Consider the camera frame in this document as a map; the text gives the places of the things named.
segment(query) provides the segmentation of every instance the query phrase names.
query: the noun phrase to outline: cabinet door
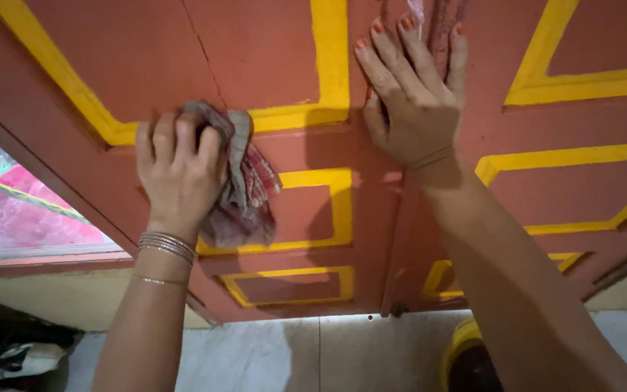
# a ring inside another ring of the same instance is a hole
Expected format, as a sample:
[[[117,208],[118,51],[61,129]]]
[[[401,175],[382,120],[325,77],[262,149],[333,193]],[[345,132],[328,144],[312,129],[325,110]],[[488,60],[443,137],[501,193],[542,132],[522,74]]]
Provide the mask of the cabinet door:
[[[627,258],[627,2],[474,1],[465,16],[460,149],[587,297]],[[431,211],[409,205],[383,312],[466,306]]]
[[[199,245],[189,289],[224,322],[377,313],[402,174],[367,134],[348,37],[378,15],[393,26],[406,9],[401,0],[0,0],[0,122],[134,254],[149,210],[136,122],[196,99],[248,110],[253,143],[284,187],[272,200],[274,244]]]

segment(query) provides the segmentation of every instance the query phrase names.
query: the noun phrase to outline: glass pane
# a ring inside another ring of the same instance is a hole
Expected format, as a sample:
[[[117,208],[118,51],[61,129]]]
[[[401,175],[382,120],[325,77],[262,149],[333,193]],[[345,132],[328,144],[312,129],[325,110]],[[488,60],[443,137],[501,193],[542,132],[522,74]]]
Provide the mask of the glass pane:
[[[0,259],[121,250],[0,148]]]

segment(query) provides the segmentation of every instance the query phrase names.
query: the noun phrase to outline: rag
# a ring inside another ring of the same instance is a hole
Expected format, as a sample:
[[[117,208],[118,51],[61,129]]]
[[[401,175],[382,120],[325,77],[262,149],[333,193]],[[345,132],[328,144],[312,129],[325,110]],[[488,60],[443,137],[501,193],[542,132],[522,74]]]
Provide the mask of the rag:
[[[214,248],[248,244],[269,245],[275,231],[269,198],[282,190],[279,176],[249,141],[252,120],[246,111],[230,110],[225,117],[203,101],[186,102],[222,134],[229,155],[229,180],[200,227],[200,237]]]

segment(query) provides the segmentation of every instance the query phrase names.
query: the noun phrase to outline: woman's left hand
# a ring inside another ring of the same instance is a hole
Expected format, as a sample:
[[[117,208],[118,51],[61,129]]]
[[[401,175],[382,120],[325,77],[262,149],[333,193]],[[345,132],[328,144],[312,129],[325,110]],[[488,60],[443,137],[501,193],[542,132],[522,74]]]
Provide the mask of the woman's left hand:
[[[167,113],[155,123],[140,123],[136,133],[137,173],[151,202],[147,231],[190,245],[226,182],[219,131],[205,128],[196,148],[196,129],[203,122],[194,112]]]

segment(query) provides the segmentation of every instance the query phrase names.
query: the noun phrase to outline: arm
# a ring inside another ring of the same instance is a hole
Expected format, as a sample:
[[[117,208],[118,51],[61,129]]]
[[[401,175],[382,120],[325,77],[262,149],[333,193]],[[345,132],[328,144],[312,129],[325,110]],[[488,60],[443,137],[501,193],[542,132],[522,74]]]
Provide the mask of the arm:
[[[411,16],[398,25],[413,67],[379,22],[370,31],[379,55],[369,41],[357,41],[376,90],[364,116],[374,142],[419,178],[503,386],[627,391],[627,365],[566,279],[454,149],[464,101],[463,28],[451,32],[445,85],[416,25]]]
[[[226,178],[215,129],[202,132],[195,151],[200,122],[193,113],[165,114],[156,124],[141,124],[136,136],[137,172],[151,201],[147,231],[181,238],[193,249],[199,223]],[[173,391],[189,274],[190,265],[179,256],[152,248],[139,252],[96,366],[93,391]]]

